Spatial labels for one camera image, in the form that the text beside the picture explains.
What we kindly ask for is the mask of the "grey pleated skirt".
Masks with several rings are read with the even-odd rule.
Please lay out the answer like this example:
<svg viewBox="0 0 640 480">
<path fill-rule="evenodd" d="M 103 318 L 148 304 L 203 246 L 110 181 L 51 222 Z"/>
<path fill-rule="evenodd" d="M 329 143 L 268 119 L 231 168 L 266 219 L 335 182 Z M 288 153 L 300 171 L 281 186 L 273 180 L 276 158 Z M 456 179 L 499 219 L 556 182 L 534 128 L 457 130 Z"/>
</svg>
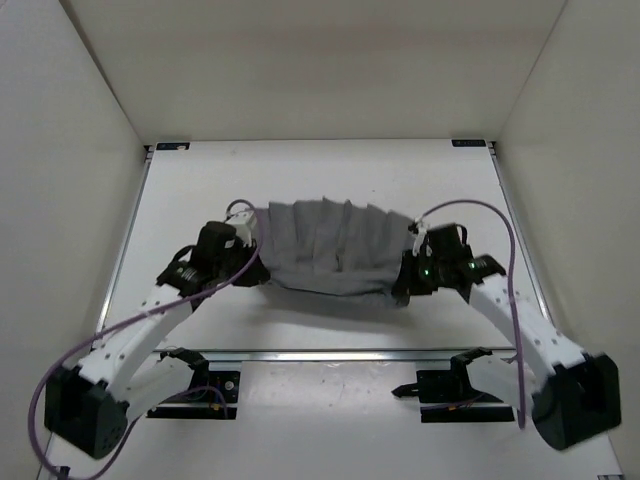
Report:
<svg viewBox="0 0 640 480">
<path fill-rule="evenodd" d="M 257 213 L 270 285 L 382 308 L 409 304 L 392 289 L 413 247 L 410 217 L 327 198 L 271 201 Z"/>
</svg>

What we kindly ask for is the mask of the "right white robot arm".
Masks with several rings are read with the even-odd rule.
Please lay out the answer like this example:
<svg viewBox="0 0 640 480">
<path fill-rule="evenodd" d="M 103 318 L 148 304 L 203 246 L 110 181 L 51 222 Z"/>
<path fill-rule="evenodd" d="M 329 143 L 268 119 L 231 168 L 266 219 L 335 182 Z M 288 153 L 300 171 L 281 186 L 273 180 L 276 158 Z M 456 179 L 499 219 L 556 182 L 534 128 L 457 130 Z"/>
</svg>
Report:
<svg viewBox="0 0 640 480">
<path fill-rule="evenodd" d="M 404 299 L 454 291 L 511 343 L 514 359 L 475 347 L 453 356 L 447 370 L 393 390 L 429 409 L 444 391 L 454 410 L 487 395 L 530 418 L 557 451 L 617 428 L 622 420 L 619 371 L 606 354 L 593 355 L 562 334 L 520 293 L 492 256 L 473 254 L 464 226 L 409 227 L 413 246 L 402 254 L 395 293 Z"/>
</svg>

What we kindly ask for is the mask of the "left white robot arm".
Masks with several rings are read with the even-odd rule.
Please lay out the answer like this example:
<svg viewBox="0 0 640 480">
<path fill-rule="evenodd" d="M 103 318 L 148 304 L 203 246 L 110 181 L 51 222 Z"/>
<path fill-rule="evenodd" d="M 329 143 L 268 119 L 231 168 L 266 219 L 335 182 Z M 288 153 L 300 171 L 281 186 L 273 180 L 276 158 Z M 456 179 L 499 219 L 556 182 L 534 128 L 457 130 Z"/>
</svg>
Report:
<svg viewBox="0 0 640 480">
<path fill-rule="evenodd" d="M 226 286 L 270 278 L 259 259 L 264 228 L 252 207 L 209 221 L 157 276 L 133 318 L 102 331 L 89 353 L 45 384 L 44 425 L 94 460 L 114 451 L 141 415 L 176 396 L 209 390 L 205 357 L 184 347 L 146 362 L 167 335 Z"/>
</svg>

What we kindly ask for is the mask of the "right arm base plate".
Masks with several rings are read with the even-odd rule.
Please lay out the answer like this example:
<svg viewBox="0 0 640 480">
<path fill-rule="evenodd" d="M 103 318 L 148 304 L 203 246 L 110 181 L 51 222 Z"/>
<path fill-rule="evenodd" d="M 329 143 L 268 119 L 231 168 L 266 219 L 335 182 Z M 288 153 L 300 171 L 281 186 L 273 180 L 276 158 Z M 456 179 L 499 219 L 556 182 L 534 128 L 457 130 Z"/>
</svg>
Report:
<svg viewBox="0 0 640 480">
<path fill-rule="evenodd" d="M 423 424 L 509 423 L 513 408 L 497 397 L 471 386 L 467 367 L 493 351 L 477 347 L 450 358 L 448 370 L 423 369 L 414 383 L 396 387 L 396 399 L 417 398 Z"/>
</svg>

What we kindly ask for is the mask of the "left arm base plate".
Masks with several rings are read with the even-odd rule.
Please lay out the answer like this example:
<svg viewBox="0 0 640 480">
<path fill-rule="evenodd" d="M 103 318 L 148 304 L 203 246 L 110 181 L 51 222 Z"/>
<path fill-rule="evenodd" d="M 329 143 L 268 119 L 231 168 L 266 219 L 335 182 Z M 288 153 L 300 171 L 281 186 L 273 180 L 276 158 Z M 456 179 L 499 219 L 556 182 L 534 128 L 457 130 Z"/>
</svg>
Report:
<svg viewBox="0 0 640 480">
<path fill-rule="evenodd" d="M 241 383 L 239 363 L 220 363 L 197 354 L 195 376 L 181 392 L 148 410 L 149 419 L 235 420 Z"/>
</svg>

